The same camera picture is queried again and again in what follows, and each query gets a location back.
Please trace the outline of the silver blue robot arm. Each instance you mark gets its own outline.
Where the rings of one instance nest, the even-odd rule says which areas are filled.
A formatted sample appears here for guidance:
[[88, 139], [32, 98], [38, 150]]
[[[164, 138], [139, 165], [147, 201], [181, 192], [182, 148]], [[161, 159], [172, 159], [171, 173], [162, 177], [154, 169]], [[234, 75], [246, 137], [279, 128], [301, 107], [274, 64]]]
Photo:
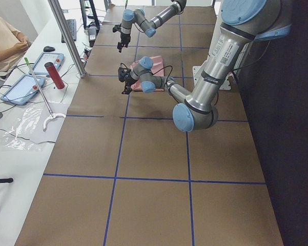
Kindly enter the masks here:
[[136, 82], [140, 82], [145, 93], [165, 89], [177, 101], [173, 122], [179, 130], [190, 132], [212, 127], [218, 120], [212, 101], [234, 69], [240, 52], [250, 42], [287, 36], [292, 7], [292, 1], [224, 1], [220, 9], [220, 37], [202, 64], [192, 91], [177, 84], [170, 76], [154, 75], [153, 61], [145, 56], [131, 69], [119, 67], [118, 78], [125, 85], [123, 93], [131, 93]]
[[152, 37], [156, 30], [166, 23], [172, 17], [183, 13], [187, 1], [172, 1], [172, 4], [163, 11], [153, 17], [151, 20], [146, 19], [143, 9], [123, 11], [121, 23], [115, 25], [112, 29], [113, 33], [120, 33], [120, 41], [117, 44], [119, 53], [123, 48], [127, 48], [131, 41], [132, 25], [137, 24], [140, 30], [147, 36]]

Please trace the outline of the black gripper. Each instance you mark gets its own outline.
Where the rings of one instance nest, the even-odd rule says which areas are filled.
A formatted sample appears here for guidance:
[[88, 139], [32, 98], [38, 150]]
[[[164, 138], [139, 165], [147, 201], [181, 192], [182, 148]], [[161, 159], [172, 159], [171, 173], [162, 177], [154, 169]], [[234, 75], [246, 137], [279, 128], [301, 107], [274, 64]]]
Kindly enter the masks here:
[[128, 33], [128, 34], [121, 33], [120, 34], [120, 38], [121, 38], [121, 41], [117, 45], [117, 49], [118, 49], [119, 53], [122, 52], [122, 46], [124, 46], [125, 48], [128, 47], [128, 45], [129, 45], [129, 43], [131, 41], [131, 34], [130, 33]]
[[126, 74], [125, 75], [125, 88], [127, 89], [124, 89], [122, 91], [122, 94], [130, 94], [132, 92], [131, 86], [135, 83], [136, 83], [136, 80], [130, 74]]

